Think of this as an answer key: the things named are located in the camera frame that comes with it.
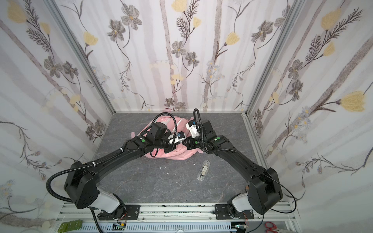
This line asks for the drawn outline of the clear plastic case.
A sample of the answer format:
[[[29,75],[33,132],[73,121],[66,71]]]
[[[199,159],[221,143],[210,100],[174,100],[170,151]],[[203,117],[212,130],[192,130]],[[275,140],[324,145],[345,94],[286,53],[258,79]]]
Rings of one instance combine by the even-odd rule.
[[[202,164],[202,167],[197,175],[197,179],[199,181],[203,181],[209,171],[210,162],[208,160],[205,160]]]

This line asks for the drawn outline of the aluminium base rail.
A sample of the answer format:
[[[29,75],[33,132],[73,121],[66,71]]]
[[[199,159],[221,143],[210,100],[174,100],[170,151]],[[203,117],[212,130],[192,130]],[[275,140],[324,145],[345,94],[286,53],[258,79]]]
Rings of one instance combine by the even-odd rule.
[[[131,203],[127,206],[125,218],[116,220],[99,220],[100,224],[114,223],[126,226],[128,223],[184,223],[184,222],[226,222],[236,229],[236,232],[264,233],[265,223],[272,222],[279,229],[291,233],[300,233],[297,214],[281,214],[269,210],[264,215],[257,213],[248,202],[232,201],[231,203]],[[288,202],[279,202],[275,210],[288,212],[292,206]],[[79,233],[99,232],[91,212],[87,209],[78,210],[72,204],[65,204],[50,232],[56,233],[63,222],[81,219],[83,225]]]

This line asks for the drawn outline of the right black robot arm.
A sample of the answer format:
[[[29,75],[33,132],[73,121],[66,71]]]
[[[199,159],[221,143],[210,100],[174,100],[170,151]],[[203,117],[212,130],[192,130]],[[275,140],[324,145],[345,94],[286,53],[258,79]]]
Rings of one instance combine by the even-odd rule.
[[[278,173],[273,168],[265,169],[253,162],[237,150],[227,137],[217,135],[210,121],[202,122],[197,108],[193,110],[193,120],[189,127],[195,127],[198,135],[186,138],[183,145],[189,150],[199,148],[204,153],[214,154],[231,165],[248,183],[247,200],[257,213],[264,215],[269,210],[281,214],[295,212],[296,206],[288,212],[274,209],[274,206],[284,197],[282,190],[289,192],[280,183]]]

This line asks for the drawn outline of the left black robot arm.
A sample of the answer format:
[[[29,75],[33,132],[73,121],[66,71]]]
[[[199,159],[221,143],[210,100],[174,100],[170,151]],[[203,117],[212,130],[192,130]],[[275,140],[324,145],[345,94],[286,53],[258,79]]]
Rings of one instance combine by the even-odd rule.
[[[99,220],[119,221],[125,218],[128,211],[116,194],[100,190],[97,183],[124,164],[146,154],[156,157],[160,149],[173,151],[176,148],[176,137],[176,118],[167,112],[160,113],[138,136],[125,141],[114,152],[85,164],[77,161],[70,169],[52,175],[46,182],[46,189],[54,198],[73,203],[77,209],[88,208],[98,231],[102,232]],[[51,187],[55,178],[65,174],[67,179],[64,190],[68,194],[67,198],[57,194]]]

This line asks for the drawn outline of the red scissors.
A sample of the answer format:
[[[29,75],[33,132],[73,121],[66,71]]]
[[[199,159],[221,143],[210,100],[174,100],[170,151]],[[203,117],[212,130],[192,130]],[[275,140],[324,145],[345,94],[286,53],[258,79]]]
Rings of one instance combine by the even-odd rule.
[[[266,233],[277,233],[278,228],[277,226],[272,222],[266,222],[265,223]]]

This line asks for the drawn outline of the pink backpack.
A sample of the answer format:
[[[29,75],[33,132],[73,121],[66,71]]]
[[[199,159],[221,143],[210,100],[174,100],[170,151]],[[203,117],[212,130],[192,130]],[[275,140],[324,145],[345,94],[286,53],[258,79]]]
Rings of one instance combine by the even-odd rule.
[[[198,147],[189,149],[186,146],[187,139],[193,140],[197,135],[194,118],[182,118],[168,112],[157,115],[138,134],[142,140],[149,139],[161,146],[145,154],[146,157],[171,160],[186,160],[196,153],[202,153]]]

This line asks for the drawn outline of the green circuit board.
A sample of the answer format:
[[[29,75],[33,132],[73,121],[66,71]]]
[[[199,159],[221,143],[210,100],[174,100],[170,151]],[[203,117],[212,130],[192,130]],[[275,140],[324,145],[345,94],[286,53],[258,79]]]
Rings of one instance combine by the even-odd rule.
[[[66,232],[70,232],[70,231],[76,231],[76,230],[81,229],[82,225],[83,225],[83,221],[81,219],[73,220],[73,221],[69,221],[69,222],[63,222],[59,226],[57,232],[58,233],[66,233]]]

